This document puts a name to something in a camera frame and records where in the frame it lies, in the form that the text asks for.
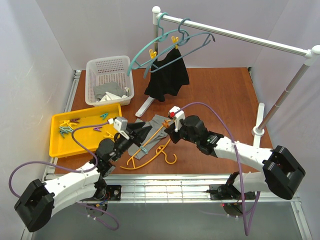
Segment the orange clothespin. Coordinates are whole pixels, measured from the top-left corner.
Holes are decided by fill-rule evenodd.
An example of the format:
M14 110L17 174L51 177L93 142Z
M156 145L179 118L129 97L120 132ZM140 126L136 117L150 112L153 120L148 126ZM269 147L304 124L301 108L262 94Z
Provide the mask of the orange clothespin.
M170 127L170 122L171 122L170 119L169 119L169 120L165 120L165 121L162 123L162 125L167 129L167 128Z

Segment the light blue clothespin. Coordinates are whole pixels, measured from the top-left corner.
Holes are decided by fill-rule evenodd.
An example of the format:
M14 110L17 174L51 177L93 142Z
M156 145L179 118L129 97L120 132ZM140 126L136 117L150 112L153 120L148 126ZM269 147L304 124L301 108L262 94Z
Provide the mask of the light blue clothespin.
M144 148L143 146L140 146L140 149L145 153L148 154L148 150L146 148Z

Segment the yellow hanger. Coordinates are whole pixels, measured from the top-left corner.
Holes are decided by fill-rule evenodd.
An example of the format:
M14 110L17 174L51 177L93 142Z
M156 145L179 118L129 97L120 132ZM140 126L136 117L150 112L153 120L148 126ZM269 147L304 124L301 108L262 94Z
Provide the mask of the yellow hanger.
M153 140L156 136L157 133L159 133L162 129L166 129L163 125L146 141L146 143L144 143L142 146L145 147L151 140ZM177 162L178 158L177 158L177 155L174 153L173 156L174 156L174 160L169 162L168 161L168 155L167 153L165 152L165 149L166 147L169 145L169 143L171 142L171 139L169 139L166 144L164 145L160 145L159 147L157 147L157 149L155 150L155 155L149 159L148 161L146 161L145 163L139 165L139 166L136 166L135 164L135 156L141 152L142 150L139 149L137 150L126 162L126 166L120 166L121 169L124 169L124 170L128 170L128 171L134 171L134 170L138 170L138 169L141 169L143 167L145 167L146 165L150 164L153 160L155 160L158 156L160 156L161 154L164 155L164 160L167 164L169 165L173 165Z

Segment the grey underwear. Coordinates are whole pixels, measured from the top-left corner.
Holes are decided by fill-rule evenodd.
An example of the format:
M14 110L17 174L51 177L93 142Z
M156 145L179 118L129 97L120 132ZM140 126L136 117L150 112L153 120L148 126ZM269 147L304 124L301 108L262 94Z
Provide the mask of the grey underwear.
M164 116L160 116L155 114L154 117L150 120L150 121L146 121L144 127L148 127L148 126L152 126L151 130L148 132L147 137L145 138L145 140L143 141L143 145L149 140L151 139L151 137L154 135L154 137L150 140L150 142L148 142L144 148L149 152L160 140L166 138L168 136L168 134L165 132L165 127L163 127L162 123L164 123L168 120L170 120L169 118L166 118ZM139 148L133 144L128 150L127 153L129 156L133 156L137 151L139 150ZM142 157L144 157L146 154L141 150L139 151L134 158L140 160Z

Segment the grey-blue hanger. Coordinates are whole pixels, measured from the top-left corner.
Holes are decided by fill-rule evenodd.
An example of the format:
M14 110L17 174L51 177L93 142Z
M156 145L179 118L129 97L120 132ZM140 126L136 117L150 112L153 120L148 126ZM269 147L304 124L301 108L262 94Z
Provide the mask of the grey-blue hanger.
M134 57L134 59L132 60L130 66L132 66L133 64L137 64L138 69L146 66L145 67L145 71L144 71L144 75L143 77L146 78L148 72L150 73L155 73L177 61L180 61L183 59L183 57L207 46L211 41L215 42L215 37L212 33L204 31L204 32L200 32L194 35L190 35L186 30L181 28L181 25L184 24L186 21L189 21L189 18L184 18L182 20L182 23L180 23L178 25L177 29L168 31L168 32L164 32L164 28L160 26L160 20L163 18L163 16L167 16L167 13L163 13L160 15L160 18L156 21L156 27L158 29L161 29L162 31L162 35L157 36L156 38L154 38L151 42L149 42L147 45L145 45ZM158 43L165 41L168 36L174 32L179 32L181 34L181 39L177 36L172 36L171 37L171 41L172 41L172 45L170 45L169 47L167 47L165 50L163 50L162 52L158 52ZM189 40L193 37L197 37L200 35L206 35L206 38L204 40L204 42L197 48L193 49L192 51L181 55L179 52L179 47L182 47L183 45L187 44L189 42ZM154 45L155 49L149 49L149 55L150 55L150 60L140 64L137 62L137 58L140 56L140 54L145 51L149 46Z

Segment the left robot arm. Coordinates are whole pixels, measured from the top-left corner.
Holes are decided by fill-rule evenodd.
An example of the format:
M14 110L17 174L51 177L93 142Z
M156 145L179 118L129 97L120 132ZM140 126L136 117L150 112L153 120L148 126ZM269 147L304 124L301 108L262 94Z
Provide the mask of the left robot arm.
M35 179L18 197L14 210L29 232L38 231L56 213L78 201L104 197L104 178L115 169L115 161L132 145L141 148L152 129L143 121L129 123L124 117L111 118L107 123L116 134L100 141L91 161L55 179Z

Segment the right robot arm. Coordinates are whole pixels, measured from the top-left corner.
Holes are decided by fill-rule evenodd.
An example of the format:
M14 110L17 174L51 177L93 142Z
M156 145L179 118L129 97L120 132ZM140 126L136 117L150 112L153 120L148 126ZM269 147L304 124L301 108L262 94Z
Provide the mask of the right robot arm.
M245 198L254 199L258 192L271 192L284 200L291 200L306 175L286 147L278 145L270 149L233 143L230 138L207 130L196 115L175 121L166 127L165 132L175 144L185 140L195 144L207 156L240 161L256 170L232 173L225 184L211 191L217 199L240 199L242 192Z

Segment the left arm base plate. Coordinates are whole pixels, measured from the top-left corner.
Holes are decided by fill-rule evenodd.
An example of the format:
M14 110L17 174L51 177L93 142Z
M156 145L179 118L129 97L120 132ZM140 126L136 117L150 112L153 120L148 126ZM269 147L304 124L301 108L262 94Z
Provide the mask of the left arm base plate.
M121 199L121 185L107 185L104 189L99 190L93 197L84 198L84 201L119 201Z

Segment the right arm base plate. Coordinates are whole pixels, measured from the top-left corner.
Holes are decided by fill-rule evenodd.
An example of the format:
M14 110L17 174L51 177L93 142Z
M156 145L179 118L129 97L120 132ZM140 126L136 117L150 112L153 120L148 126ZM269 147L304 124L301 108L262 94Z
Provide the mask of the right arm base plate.
M210 194L211 200L240 200L242 194L232 184L215 185L211 184L205 191Z

